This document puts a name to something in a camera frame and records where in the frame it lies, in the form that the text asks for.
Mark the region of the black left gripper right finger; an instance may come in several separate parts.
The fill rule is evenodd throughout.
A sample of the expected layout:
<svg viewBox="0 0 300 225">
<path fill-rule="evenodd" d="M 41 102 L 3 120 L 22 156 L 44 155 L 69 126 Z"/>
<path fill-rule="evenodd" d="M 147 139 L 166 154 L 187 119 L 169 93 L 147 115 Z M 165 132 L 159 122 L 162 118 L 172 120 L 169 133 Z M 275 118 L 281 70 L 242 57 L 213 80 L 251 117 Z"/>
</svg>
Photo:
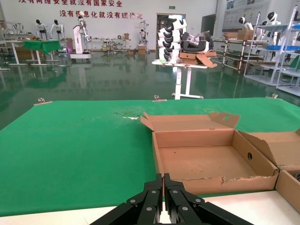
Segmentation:
<svg viewBox="0 0 300 225">
<path fill-rule="evenodd" d="M 172 224 L 249 225 L 250 222 L 188 192 L 182 182 L 164 174 L 165 207 Z"/>
</svg>

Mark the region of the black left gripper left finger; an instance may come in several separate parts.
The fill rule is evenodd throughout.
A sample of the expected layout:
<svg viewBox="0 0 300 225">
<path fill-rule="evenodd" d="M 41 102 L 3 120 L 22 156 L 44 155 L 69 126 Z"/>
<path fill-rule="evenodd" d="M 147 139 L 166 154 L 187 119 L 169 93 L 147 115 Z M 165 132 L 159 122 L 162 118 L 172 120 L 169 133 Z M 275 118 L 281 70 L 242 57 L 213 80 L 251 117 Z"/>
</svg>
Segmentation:
<svg viewBox="0 0 300 225">
<path fill-rule="evenodd" d="M 143 191 L 101 216 L 93 225 L 152 225 L 159 223 L 163 200 L 162 175 L 144 184 Z"/>
</svg>

